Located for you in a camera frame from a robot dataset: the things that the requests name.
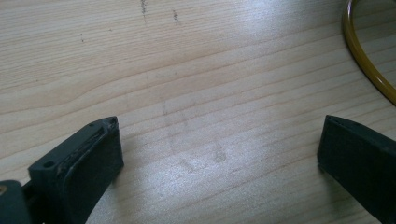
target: yellow wire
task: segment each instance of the yellow wire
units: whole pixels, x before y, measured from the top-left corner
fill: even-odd
[[[343,15],[343,28],[346,42],[349,49],[355,57],[356,62],[363,73],[372,81],[372,83],[384,94],[394,105],[396,105],[396,90],[387,80],[375,69],[370,59],[367,58],[364,50],[355,33],[353,25],[353,10],[359,0],[348,0]]]

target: small hole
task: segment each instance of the small hole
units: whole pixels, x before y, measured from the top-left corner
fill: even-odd
[[[46,163],[43,164],[45,168],[50,168],[53,165],[55,165],[55,162],[53,161],[47,161]]]
[[[0,196],[7,191],[7,186],[5,185],[0,185]]]

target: wooden table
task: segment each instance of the wooden table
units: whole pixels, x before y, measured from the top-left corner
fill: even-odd
[[[344,5],[1,1],[0,179],[26,183],[115,115],[125,167],[88,223],[376,223],[316,158],[327,114],[396,139],[394,105],[348,52]],[[365,39],[372,55],[395,48],[384,38]]]

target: black plastic piece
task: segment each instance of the black plastic piece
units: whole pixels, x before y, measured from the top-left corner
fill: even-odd
[[[85,223],[122,166],[117,118],[86,125],[29,167],[31,181],[23,186],[24,199],[14,198],[28,208],[31,222],[21,223]],[[0,214],[13,209],[6,207]]]
[[[319,166],[382,223],[396,223],[396,142],[357,122],[327,116]]]
[[[20,182],[0,181],[0,223],[31,223]]]

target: light wood surface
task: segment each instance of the light wood surface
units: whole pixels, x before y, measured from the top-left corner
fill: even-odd
[[[115,115],[125,167],[88,223],[377,223],[317,167],[327,114],[396,139],[395,107],[348,52],[344,5],[0,1],[0,179],[26,183]]]
[[[355,19],[361,46],[396,88],[396,2],[362,0],[357,4]]]

